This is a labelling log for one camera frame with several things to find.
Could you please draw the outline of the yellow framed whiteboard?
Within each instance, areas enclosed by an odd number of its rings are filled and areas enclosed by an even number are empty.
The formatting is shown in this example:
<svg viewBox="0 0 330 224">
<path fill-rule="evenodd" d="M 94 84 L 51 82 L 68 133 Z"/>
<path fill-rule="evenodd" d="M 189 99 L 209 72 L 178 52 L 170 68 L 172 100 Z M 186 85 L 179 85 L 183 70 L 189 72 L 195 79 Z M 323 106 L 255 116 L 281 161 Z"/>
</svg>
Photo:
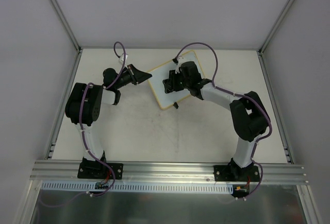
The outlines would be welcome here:
<svg viewBox="0 0 330 224">
<path fill-rule="evenodd" d="M 160 108 L 163 110 L 173 106 L 175 102 L 178 103 L 190 96 L 190 92 L 188 90 L 182 90 L 172 93 L 164 92 L 164 86 L 162 81 L 164 79 L 167 79 L 169 77 L 169 71 L 175 70 L 175 68 L 176 64 L 172 60 L 170 60 L 148 71 L 148 73 L 152 74 L 152 78 L 148 80 L 148 83 Z"/>
</svg>

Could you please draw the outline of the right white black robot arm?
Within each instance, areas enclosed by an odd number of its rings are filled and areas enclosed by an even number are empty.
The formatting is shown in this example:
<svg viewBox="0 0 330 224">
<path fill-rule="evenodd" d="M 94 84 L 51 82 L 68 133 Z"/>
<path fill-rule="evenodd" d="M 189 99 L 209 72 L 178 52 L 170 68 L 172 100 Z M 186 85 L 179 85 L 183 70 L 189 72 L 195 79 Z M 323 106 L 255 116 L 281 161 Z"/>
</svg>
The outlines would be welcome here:
<svg viewBox="0 0 330 224">
<path fill-rule="evenodd" d="M 212 80 L 202 78 L 193 61 L 181 64 L 177 59 L 173 61 L 176 69 L 170 70 L 169 77 L 163 80 L 165 93 L 188 90 L 200 100 L 213 102 L 229 110 L 239 139 L 234 156 L 221 174 L 243 180 L 254 166 L 257 143 L 265 138 L 263 134 L 267 129 L 271 130 L 270 118 L 259 95 L 254 91 L 237 94 L 223 89 Z"/>
</svg>

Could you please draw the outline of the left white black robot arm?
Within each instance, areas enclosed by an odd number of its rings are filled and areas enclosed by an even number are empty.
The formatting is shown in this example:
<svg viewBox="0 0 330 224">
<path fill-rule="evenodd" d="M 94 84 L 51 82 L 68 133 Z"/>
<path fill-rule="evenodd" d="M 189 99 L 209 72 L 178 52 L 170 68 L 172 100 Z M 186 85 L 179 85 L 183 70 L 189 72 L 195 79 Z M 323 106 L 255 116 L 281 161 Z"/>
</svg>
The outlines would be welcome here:
<svg viewBox="0 0 330 224">
<path fill-rule="evenodd" d="M 116 106 L 121 98 L 120 88 L 138 85 L 150 79 L 152 74 L 138 70 L 132 64 L 125 66 L 119 73 L 113 68 L 103 71 L 103 85 L 76 83 L 65 106 L 65 115 L 80 133 L 85 153 L 81 162 L 83 172 L 90 171 L 95 177 L 107 174 L 105 151 L 93 123 L 99 118 L 101 105 Z"/>
</svg>

